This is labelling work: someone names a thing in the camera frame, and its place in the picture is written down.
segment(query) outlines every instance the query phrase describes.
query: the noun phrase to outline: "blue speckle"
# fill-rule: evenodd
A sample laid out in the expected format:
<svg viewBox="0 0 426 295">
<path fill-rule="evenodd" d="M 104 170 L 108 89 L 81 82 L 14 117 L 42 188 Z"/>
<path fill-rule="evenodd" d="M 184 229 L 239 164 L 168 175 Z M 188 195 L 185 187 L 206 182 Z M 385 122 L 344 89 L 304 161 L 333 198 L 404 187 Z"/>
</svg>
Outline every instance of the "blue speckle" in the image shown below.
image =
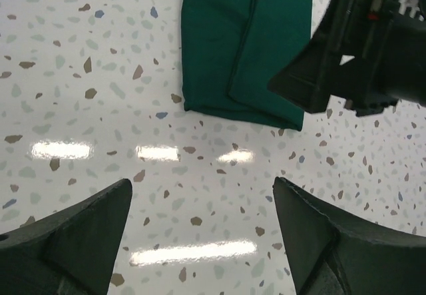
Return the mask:
<svg viewBox="0 0 426 295">
<path fill-rule="evenodd" d="M 12 198 L 9 202 L 3 205 L 3 210 L 16 203 L 16 198 Z"/>
<path fill-rule="evenodd" d="M 157 114 L 155 114 L 155 116 L 158 118 L 158 119 L 160 119 L 160 120 L 162 120 L 164 117 L 166 117 L 167 116 L 167 112 L 159 112 L 159 113 L 157 113 Z"/>
<path fill-rule="evenodd" d="M 104 16 L 104 14 L 105 14 L 104 11 L 98 10 L 98 11 L 95 12 L 95 17 L 97 17 L 98 19 L 100 19 L 101 17 Z"/>
<path fill-rule="evenodd" d="M 155 7 L 151 7 L 150 14 L 151 14 L 151 17 L 153 17 L 155 19 L 158 17 L 158 13 L 157 13 L 157 10 L 155 9 Z"/>
</svg>

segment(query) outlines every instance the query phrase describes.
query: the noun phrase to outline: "speckled tabletop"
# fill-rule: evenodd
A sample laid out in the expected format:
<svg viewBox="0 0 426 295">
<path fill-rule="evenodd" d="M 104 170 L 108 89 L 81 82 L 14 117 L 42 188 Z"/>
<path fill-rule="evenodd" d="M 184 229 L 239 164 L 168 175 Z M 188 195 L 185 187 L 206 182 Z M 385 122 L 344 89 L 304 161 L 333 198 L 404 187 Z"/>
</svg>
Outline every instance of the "speckled tabletop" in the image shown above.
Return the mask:
<svg viewBox="0 0 426 295">
<path fill-rule="evenodd" d="M 294 294 L 275 176 L 426 235 L 426 109 L 333 99 L 300 133 L 185 113 L 181 2 L 0 0 L 0 233 L 131 178 L 120 295 Z"/>
</svg>

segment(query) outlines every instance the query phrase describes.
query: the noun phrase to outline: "cloth fold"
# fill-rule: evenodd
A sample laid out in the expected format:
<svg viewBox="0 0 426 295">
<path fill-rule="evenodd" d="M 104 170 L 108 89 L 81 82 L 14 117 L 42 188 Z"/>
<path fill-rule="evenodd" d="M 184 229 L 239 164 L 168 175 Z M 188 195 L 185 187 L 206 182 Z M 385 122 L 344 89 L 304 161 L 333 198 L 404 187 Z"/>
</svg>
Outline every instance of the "cloth fold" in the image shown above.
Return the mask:
<svg viewBox="0 0 426 295">
<path fill-rule="evenodd" d="M 267 90 L 310 39 L 312 0 L 184 0 L 186 111 L 300 130 L 304 112 Z"/>
</svg>

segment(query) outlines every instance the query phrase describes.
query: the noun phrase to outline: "folded cloth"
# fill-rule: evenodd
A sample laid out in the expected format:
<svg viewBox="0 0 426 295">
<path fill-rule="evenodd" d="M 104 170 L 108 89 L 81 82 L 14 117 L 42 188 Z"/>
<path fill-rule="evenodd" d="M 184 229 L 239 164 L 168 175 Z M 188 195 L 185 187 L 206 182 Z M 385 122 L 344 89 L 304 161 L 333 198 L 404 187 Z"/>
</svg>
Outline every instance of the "folded cloth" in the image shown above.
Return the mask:
<svg viewBox="0 0 426 295">
<path fill-rule="evenodd" d="M 304 112 L 267 90 L 310 39 L 312 0 L 184 0 L 186 111 L 300 130 Z"/>
</svg>

